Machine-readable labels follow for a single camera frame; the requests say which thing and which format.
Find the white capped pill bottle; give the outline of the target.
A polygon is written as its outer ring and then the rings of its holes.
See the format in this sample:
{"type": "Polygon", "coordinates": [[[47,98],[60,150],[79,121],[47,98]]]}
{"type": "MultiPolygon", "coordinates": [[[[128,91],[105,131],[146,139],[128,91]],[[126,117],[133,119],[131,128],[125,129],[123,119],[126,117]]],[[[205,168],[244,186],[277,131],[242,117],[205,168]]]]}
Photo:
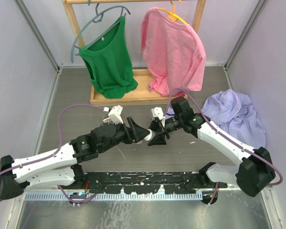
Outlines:
{"type": "Polygon", "coordinates": [[[147,129],[149,131],[149,134],[144,138],[145,141],[151,141],[155,135],[156,135],[156,132],[151,130],[151,129],[147,129]]]}

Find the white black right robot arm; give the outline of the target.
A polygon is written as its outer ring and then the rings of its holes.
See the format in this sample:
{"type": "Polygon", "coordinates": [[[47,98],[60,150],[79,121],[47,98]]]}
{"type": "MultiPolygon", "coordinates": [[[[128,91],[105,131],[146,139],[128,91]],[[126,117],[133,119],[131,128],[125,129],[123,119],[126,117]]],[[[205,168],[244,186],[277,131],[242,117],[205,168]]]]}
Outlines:
{"type": "Polygon", "coordinates": [[[150,134],[145,138],[149,146],[165,145],[169,134],[183,129],[186,133],[215,147],[233,166],[209,163],[200,170],[200,184],[205,188],[216,182],[238,186],[245,194],[255,197],[276,177],[272,159],[263,147],[255,149],[221,130],[202,113],[195,113],[187,99],[176,97],[171,101],[173,115],[166,118],[162,108],[151,109],[150,134]]]}

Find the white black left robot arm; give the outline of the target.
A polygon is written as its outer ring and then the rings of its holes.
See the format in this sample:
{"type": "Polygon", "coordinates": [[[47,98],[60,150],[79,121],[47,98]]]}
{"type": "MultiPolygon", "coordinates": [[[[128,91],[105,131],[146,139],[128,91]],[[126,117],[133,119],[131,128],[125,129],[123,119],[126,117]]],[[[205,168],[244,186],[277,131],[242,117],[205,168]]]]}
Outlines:
{"type": "Polygon", "coordinates": [[[14,159],[3,156],[0,159],[0,200],[21,195],[25,188],[40,175],[60,167],[67,167],[98,157],[119,143],[132,144],[150,140],[152,131],[140,127],[131,118],[125,124],[103,123],[89,134],[81,135],[58,149],[27,158],[14,159]]]}

